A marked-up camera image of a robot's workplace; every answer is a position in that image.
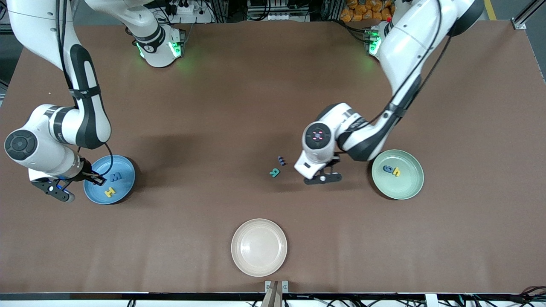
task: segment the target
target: white plate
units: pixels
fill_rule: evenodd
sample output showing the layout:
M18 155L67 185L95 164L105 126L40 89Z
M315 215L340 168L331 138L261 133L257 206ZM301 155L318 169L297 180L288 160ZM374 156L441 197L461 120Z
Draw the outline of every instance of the white plate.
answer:
M247 221L233 235L233 261L243 273L250 276L273 274L282 266L287 251L284 232L270 220Z

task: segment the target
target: plate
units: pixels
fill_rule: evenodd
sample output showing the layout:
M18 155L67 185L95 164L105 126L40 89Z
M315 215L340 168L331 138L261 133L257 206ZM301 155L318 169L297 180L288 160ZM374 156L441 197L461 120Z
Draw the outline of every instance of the plate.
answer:
M287 251L284 232L270 220L247 221L233 235L233 261L243 273L253 277L273 274L284 263Z
M102 157L93 163L91 169L102 174L110 167L110 156ZM135 168L129 159L114 155L112 169L103 175L106 182L102 185L94 185L90 181L84 181L84 192L87 198L99 205L111 205L122 200L133 188L135 183ZM108 197L105 191L112 188L115 193Z
M383 151L373 161L372 178L386 196L409 199L421 191L425 174L414 156L403 150L391 149Z

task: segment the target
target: green plate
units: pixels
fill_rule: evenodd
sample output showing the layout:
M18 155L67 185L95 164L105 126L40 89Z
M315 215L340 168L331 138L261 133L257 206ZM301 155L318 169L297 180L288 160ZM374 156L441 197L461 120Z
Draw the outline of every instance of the green plate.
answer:
M377 188L394 199L409 199L423 187L425 174L419 161L409 153L391 149L380 153L372 165Z

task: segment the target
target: brown tabletop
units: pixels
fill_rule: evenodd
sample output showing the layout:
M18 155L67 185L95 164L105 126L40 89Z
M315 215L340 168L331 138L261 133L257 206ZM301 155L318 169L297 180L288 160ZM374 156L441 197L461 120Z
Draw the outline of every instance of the brown tabletop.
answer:
M370 119L390 98L379 64L339 25L197 25L185 58L163 69L139 57L121 26L77 30L112 122L109 144L139 169L136 189L105 206L74 183L76 200L61 203L1 154L1 292L246 292L272 279L297 292L520 292L546 283L546 87L525 32L508 21L455 37L387 140L384 149L410 152L425 171L421 193L403 201L375 191L369 163L343 156L344 180L324 186L304 185L292 167L325 106L347 102ZM0 135L43 103L72 101L61 72L24 51ZM258 217L289 245L266 278L239 271L230 254L238 226Z

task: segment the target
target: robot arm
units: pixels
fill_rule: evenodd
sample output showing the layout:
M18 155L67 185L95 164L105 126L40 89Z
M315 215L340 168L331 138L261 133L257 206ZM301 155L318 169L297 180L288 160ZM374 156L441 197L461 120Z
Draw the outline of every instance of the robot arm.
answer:
M136 40L140 56L153 67L165 67L182 55L185 31L160 25L144 7L153 0L85 0L95 11L123 22Z
M424 61L446 34L464 32L482 11L483 3L479 0L414 0L381 44L379 61L393 95L377 122L370 124L346 103L328 106L305 129L304 150L295 169L305 178L313 179L316 172L322 172L334 159L334 141L353 160L375 158L413 102L421 84ZM321 138L319 134L329 137Z
M8 135L4 149L13 161L28 168L34 185L61 201L71 201L74 196L57 185L60 180L104 183L89 161L66 146L95 149L110 138L93 62L74 32L69 5L59 0L8 0L8 8L17 39L65 72L76 106L40 105L23 127ZM66 19L65 27L57 26L57 15L61 21ZM64 40L61 52L58 32Z

